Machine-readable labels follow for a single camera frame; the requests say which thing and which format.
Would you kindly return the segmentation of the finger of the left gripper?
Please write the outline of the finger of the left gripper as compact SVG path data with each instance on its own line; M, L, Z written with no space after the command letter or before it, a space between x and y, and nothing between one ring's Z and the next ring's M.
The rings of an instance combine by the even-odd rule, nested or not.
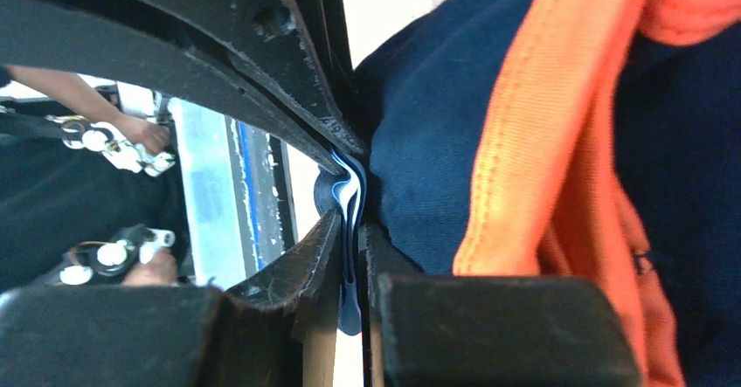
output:
M279 136L315 159L329 148L361 156L351 127L356 98L343 0L66 0L98 14L164 20L215 75L253 98L228 114Z
M125 24L50 0L1 0L1 60L155 89L255 126L328 171L341 169L327 140L267 83L195 46L180 47Z

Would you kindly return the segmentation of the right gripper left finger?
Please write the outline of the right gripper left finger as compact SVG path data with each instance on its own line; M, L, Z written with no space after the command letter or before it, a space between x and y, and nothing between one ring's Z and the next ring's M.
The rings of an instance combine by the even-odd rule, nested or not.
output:
M1 299L4 386L330 386L343 218L215 287L27 287Z

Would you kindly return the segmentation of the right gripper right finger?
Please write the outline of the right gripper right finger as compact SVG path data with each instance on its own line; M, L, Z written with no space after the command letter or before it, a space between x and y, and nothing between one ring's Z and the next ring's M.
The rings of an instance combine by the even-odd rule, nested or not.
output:
M383 229L360 229L368 386L638 386L605 296L573 277L419 271Z

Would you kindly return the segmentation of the navy orange boxer briefs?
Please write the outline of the navy orange boxer briefs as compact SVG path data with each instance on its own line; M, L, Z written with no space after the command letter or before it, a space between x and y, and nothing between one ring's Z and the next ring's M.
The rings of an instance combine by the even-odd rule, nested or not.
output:
M419 271L586 280L638 386L739 385L740 0L445 0L355 79Z

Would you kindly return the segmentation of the person forearm in background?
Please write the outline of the person forearm in background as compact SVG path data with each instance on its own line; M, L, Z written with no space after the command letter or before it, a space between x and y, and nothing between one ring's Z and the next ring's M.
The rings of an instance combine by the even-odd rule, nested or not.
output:
M123 118L119 109L76 73L14 65L5 65L4 69L14 81L54 99L88 120L116 125Z

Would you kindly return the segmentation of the second operator hand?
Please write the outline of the second operator hand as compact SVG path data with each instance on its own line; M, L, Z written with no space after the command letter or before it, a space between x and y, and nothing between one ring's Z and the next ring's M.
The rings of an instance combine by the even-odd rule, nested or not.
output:
M177 283L177 262L169 248L154 253L147 263L135 265L122 281L125 287L170 287Z

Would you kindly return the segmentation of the operator hand in background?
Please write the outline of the operator hand in background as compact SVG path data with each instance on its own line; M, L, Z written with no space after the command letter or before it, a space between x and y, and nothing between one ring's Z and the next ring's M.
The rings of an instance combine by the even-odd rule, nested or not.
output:
M170 131L142 118L119 114L112 124L133 144L141 144L148 153L157 155L170 144Z

